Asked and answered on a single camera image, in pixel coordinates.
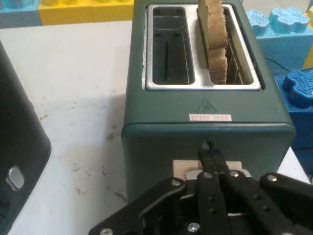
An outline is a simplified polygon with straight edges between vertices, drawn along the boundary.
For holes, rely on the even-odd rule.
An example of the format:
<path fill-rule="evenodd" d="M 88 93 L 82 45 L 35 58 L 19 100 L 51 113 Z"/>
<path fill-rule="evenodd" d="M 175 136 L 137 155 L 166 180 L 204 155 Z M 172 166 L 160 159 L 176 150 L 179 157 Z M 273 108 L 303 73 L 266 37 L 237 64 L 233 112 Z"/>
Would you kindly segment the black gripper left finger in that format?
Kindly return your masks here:
<path fill-rule="evenodd" d="M 230 234 L 219 176 L 229 168 L 222 153 L 206 142 L 199 150 L 203 171 L 195 180 L 167 178 L 94 226 L 90 235 L 212 235 L 225 225 Z"/>

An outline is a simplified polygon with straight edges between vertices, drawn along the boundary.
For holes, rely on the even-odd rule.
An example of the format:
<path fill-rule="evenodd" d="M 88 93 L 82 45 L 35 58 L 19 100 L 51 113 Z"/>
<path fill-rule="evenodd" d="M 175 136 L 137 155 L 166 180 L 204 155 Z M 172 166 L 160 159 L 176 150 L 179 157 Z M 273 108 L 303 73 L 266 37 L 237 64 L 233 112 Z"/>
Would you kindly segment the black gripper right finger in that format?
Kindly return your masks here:
<path fill-rule="evenodd" d="M 230 235 L 311 235 L 313 187 L 279 173 L 260 180 L 238 170 L 219 176 Z M 225 225 L 214 235 L 222 235 Z"/>

